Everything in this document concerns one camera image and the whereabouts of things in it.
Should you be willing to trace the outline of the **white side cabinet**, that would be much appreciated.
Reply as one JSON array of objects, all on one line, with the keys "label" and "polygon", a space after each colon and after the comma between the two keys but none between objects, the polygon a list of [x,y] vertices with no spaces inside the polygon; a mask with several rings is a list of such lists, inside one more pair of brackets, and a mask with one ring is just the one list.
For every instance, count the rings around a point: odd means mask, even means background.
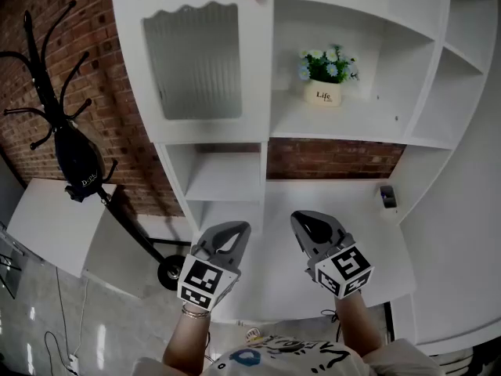
[{"label": "white side cabinet", "polygon": [[145,298],[153,259],[99,196],[78,203],[70,199],[65,188],[62,180],[33,178],[16,206],[8,233],[72,276]]}]

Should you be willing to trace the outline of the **potted flower plant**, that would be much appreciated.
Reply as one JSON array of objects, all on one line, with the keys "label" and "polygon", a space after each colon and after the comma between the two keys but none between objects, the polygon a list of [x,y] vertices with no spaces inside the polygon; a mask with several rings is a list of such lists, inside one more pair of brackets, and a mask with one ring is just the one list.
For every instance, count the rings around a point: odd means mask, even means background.
[{"label": "potted flower plant", "polygon": [[357,59],[343,53],[340,45],[327,50],[302,49],[299,52],[298,77],[305,83],[306,102],[322,107],[339,107],[342,101],[341,85],[359,80]]}]

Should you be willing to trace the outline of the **black coat rack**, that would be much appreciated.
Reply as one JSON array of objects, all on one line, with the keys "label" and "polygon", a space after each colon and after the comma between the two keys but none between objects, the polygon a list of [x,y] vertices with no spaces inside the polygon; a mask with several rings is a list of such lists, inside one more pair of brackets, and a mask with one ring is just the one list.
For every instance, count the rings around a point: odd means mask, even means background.
[{"label": "black coat rack", "polygon": [[[67,122],[77,128],[74,125],[74,120],[84,112],[87,107],[91,106],[92,100],[87,98],[83,104],[73,112],[72,114],[67,114],[64,109],[64,97],[67,91],[67,87],[70,84],[74,75],[79,71],[80,66],[89,57],[89,52],[83,53],[79,61],[75,64],[71,72],[67,75],[63,87],[60,90],[60,94],[57,95],[52,86],[52,81],[48,73],[46,66],[46,49],[49,43],[52,32],[56,29],[57,25],[62,21],[62,19],[76,6],[75,0],[70,1],[66,10],[61,14],[61,16],[52,24],[52,26],[47,31],[45,38],[42,43],[41,49],[38,49],[36,41],[34,39],[32,17],[29,11],[24,13],[23,17],[23,29],[27,39],[27,47],[29,55],[25,56],[20,52],[15,51],[0,51],[0,58],[14,58],[20,60],[23,65],[27,68],[31,75],[31,81],[34,85],[36,93],[42,108],[39,110],[34,107],[21,107],[15,109],[5,109],[3,114],[5,116],[13,114],[25,114],[30,113],[42,117],[48,124],[49,130],[45,137],[39,139],[38,141],[32,142],[30,148],[36,150],[39,146],[46,143],[50,138],[54,138],[57,129]],[[113,202],[113,198],[108,194],[103,185],[108,183],[112,178],[114,171],[118,165],[117,160],[112,160],[112,166],[108,173],[105,173],[105,167],[102,155],[99,151],[97,145],[95,145],[98,151],[99,158],[103,164],[103,184],[98,190],[96,195],[101,199],[101,202],[106,207],[107,211],[118,221],[118,223],[124,227],[128,234],[156,261],[158,262],[157,268],[157,278],[160,284],[170,291],[175,291],[178,287],[178,281],[181,276],[182,266],[185,258],[181,255],[170,255],[164,257],[153,244],[157,241],[154,238],[147,237],[137,224],[130,219],[127,213],[121,208],[119,204]]]}]

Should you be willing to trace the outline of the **dark navy cap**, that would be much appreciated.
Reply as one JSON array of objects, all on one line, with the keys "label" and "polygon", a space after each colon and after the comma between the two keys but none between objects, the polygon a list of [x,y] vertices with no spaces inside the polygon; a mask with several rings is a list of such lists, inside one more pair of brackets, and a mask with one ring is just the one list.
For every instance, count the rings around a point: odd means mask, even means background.
[{"label": "dark navy cap", "polygon": [[103,164],[91,140],[67,122],[57,129],[54,142],[70,198],[82,202],[97,193],[103,184]]}]

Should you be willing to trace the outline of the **white desk with hutch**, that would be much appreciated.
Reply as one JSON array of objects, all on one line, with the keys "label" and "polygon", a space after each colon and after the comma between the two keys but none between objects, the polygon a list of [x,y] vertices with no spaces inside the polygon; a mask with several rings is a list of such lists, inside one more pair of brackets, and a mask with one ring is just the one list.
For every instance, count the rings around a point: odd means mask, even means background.
[{"label": "white desk with hutch", "polygon": [[[421,270],[409,253],[412,215],[459,146],[496,43],[501,0],[274,0],[269,137],[259,142],[153,143],[192,231],[243,220],[252,235],[242,277],[219,321],[309,318],[333,297],[306,274],[290,226],[296,210],[336,217],[375,270],[367,304],[404,309],[416,326]],[[340,45],[359,80],[339,107],[305,101],[302,49]],[[393,186],[396,215],[379,188]]]}]

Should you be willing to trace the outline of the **person's right forearm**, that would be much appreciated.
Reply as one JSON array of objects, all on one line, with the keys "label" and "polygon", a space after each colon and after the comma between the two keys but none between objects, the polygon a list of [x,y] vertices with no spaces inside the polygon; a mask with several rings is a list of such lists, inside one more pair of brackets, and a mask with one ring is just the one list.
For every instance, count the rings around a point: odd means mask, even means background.
[{"label": "person's right forearm", "polygon": [[344,344],[361,357],[369,355],[383,346],[379,329],[373,322],[369,310],[359,292],[343,299],[335,299]]}]

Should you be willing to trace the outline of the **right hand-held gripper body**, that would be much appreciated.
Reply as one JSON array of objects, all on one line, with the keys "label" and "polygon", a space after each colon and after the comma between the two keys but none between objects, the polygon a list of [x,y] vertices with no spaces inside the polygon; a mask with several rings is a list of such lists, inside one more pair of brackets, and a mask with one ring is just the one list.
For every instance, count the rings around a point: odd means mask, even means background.
[{"label": "right hand-held gripper body", "polygon": [[374,271],[350,233],[336,244],[329,241],[325,247],[313,247],[308,257],[307,273],[338,299],[368,284]]}]

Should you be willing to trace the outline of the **person's left forearm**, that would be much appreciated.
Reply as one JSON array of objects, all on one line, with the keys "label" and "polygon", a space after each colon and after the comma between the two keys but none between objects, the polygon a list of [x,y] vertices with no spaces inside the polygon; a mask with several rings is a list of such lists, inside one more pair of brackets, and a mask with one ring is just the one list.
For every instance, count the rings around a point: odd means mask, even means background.
[{"label": "person's left forearm", "polygon": [[211,316],[207,310],[184,304],[162,362],[189,376],[200,375],[203,372],[210,323]]}]

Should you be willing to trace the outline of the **small grey desk device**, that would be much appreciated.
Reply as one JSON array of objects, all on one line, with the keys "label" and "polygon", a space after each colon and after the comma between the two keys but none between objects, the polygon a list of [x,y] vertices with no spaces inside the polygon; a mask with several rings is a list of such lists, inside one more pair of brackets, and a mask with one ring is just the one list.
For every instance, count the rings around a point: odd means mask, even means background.
[{"label": "small grey desk device", "polygon": [[380,186],[379,195],[383,205],[383,213],[385,215],[396,215],[398,213],[398,202],[393,186]]}]

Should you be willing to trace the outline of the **person's printed white shirt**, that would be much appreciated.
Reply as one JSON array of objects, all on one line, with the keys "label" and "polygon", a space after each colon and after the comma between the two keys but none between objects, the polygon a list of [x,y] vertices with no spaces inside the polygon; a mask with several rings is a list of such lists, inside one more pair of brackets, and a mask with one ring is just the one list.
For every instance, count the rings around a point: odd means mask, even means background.
[{"label": "person's printed white shirt", "polygon": [[200,376],[445,376],[405,339],[360,356],[339,342],[272,335],[221,355]]}]

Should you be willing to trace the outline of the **black metal folding stand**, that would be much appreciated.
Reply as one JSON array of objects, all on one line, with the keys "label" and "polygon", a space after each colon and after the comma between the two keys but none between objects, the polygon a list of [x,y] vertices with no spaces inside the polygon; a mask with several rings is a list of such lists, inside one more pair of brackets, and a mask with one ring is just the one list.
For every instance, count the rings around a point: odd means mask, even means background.
[{"label": "black metal folding stand", "polygon": [[12,299],[16,298],[26,252],[22,244],[7,232],[7,227],[0,222],[0,284]]}]

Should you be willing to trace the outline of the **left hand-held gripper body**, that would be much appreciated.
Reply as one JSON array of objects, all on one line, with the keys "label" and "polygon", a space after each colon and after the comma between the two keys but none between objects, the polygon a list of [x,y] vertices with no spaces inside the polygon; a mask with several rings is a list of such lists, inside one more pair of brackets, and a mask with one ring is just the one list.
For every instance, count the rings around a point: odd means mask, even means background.
[{"label": "left hand-held gripper body", "polygon": [[236,243],[225,250],[214,249],[212,244],[193,245],[182,267],[177,296],[211,312],[240,278],[239,264]]}]

